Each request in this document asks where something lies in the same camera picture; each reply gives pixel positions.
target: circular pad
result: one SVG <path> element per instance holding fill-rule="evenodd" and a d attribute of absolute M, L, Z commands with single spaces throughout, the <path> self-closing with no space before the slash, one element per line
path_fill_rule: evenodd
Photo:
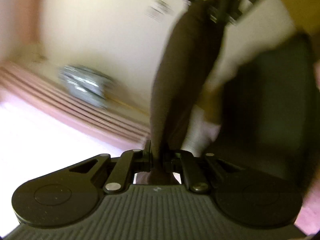
<path fill-rule="evenodd" d="M 66 202 L 71 197 L 71 190 L 59 184 L 46 185 L 35 192 L 35 200 L 46 206 L 55 206 Z"/>
<path fill-rule="evenodd" d="M 292 223 L 302 206 L 302 196 L 293 184 L 251 170 L 228 174 L 215 192 L 215 201 L 231 219 L 257 228 Z"/>

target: beige wall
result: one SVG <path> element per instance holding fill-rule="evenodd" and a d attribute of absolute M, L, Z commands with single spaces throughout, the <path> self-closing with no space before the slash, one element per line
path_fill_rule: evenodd
<path fill-rule="evenodd" d="M 183 0 L 163 0 L 172 14 L 157 22 L 145 14 L 152 1 L 44 0 L 41 29 L 46 56 L 57 65 L 80 63 L 113 76 L 135 103 L 147 109 L 166 40 L 185 8 Z M 257 44 L 273 45 L 293 31 L 282 3 L 263 0 L 238 26 L 228 28 L 215 76 L 230 76 L 230 66 L 251 55 Z"/>
<path fill-rule="evenodd" d="M 18 45 L 14 6 L 15 0 L 0 0 L 0 61 Z"/>
<path fill-rule="evenodd" d="M 282 0 L 298 28 L 314 35 L 320 31 L 320 0 Z"/>

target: cream wall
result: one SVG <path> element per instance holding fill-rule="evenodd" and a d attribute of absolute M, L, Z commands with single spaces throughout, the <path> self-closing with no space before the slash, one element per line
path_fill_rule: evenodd
<path fill-rule="evenodd" d="M 79 63 L 111 75 L 136 104 L 148 109 L 163 48 L 186 7 L 183 0 L 163 1 L 172 13 L 157 22 L 145 14 L 153 0 L 44 0 L 46 56 L 55 65 Z M 228 77 L 238 55 L 250 55 L 256 44 L 275 44 L 293 31 L 280 0 L 263 0 L 238 26 L 228 28 L 224 56 L 212 76 Z"/>
<path fill-rule="evenodd" d="M 0 0 L 0 61 L 18 45 L 14 6 L 15 0 Z"/>

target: floor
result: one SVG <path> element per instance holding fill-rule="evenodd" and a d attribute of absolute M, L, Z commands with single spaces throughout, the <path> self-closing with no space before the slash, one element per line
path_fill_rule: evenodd
<path fill-rule="evenodd" d="M 315 234 L 320 230 L 320 172 L 304 199 L 303 207 L 296 220 L 296 226 L 307 235 Z"/>
<path fill-rule="evenodd" d="M 91 138 L 28 104 L 0 105 L 0 236 L 18 220 L 11 206 L 15 189 L 27 180 L 59 170 L 101 153 L 122 150 Z"/>

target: metal screw head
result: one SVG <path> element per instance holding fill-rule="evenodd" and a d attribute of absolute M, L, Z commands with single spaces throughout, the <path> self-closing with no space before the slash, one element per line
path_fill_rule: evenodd
<path fill-rule="evenodd" d="M 205 191 L 209 188 L 208 184 L 204 183 L 204 182 L 199 182 L 199 183 L 196 183 L 192 186 L 192 188 L 195 190 L 195 191 L 198 191 L 198 192 L 201 192 L 201 191 Z"/>
<path fill-rule="evenodd" d="M 106 190 L 116 191 L 119 189 L 121 189 L 121 185 L 117 182 L 111 182 L 111 183 L 106 184 Z"/>

